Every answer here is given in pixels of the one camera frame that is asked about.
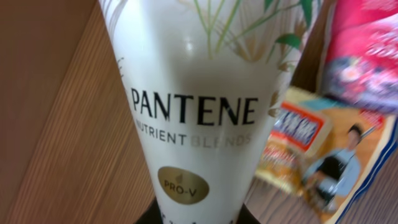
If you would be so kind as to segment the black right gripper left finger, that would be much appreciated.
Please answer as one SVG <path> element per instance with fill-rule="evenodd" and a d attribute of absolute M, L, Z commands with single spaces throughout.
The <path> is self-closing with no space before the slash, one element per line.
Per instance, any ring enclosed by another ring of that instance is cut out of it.
<path fill-rule="evenodd" d="M 163 224 L 162 212 L 156 198 L 134 224 Z"/>

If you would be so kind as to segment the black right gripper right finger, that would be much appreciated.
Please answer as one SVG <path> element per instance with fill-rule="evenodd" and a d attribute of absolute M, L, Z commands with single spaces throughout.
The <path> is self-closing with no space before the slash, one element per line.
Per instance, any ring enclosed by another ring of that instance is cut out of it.
<path fill-rule="evenodd" d="M 259 220 L 249 211 L 247 206 L 243 204 L 239 213 L 236 224 L 261 224 Z"/>

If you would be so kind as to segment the yellow snack bag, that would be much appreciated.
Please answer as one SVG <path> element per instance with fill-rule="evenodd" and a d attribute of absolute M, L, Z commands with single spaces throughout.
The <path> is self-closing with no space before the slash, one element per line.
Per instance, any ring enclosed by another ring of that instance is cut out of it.
<path fill-rule="evenodd" d="M 397 117 L 289 88 L 256 177 L 338 223 L 397 146 Z"/>

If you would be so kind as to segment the white bamboo print tube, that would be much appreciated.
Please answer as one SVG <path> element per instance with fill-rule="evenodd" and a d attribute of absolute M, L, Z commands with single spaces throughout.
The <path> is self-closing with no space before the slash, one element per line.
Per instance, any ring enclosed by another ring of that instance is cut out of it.
<path fill-rule="evenodd" d="M 314 0 L 100 0 L 161 223 L 236 223 Z"/>

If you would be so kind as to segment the red purple pad pack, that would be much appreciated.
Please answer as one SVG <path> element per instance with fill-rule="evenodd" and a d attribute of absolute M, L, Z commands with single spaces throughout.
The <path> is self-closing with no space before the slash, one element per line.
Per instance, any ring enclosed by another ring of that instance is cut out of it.
<path fill-rule="evenodd" d="M 397 0 L 338 0 L 330 7 L 317 92 L 397 113 Z"/>

